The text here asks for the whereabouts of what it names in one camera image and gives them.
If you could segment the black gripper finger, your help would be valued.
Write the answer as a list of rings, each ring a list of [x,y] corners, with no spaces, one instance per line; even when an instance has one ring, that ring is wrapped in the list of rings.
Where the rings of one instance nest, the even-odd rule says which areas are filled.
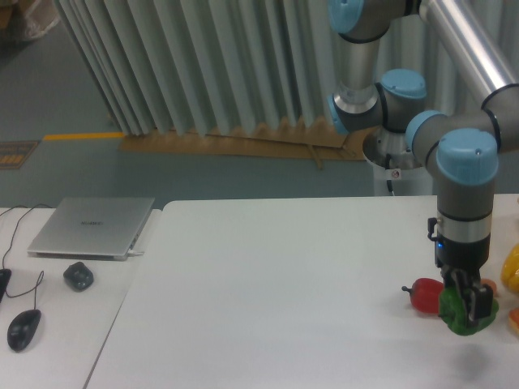
[[[493,290],[487,284],[474,284],[470,287],[470,324],[478,325],[489,318],[492,312]]]
[[[473,299],[472,299],[472,279],[470,275],[461,269],[454,269],[451,273],[451,277],[457,290],[457,295],[461,299],[463,309],[465,311],[465,323],[473,324]]]

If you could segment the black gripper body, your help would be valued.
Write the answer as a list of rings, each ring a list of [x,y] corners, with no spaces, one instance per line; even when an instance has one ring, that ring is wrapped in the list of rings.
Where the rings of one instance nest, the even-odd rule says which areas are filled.
[[[490,216],[469,221],[431,217],[427,237],[435,243],[435,265],[446,288],[466,289],[481,280],[480,268],[490,250]]]

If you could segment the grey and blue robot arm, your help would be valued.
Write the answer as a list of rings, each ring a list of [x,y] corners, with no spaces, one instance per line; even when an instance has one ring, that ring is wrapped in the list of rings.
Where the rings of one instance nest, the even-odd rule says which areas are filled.
[[[347,46],[328,97],[335,129],[376,128],[367,156],[384,169],[423,171],[436,193],[427,222],[452,331],[491,323],[497,302],[481,280],[489,256],[499,156],[518,148],[518,74],[471,1],[330,1],[328,20]],[[421,66],[377,73],[389,29],[419,19]]]

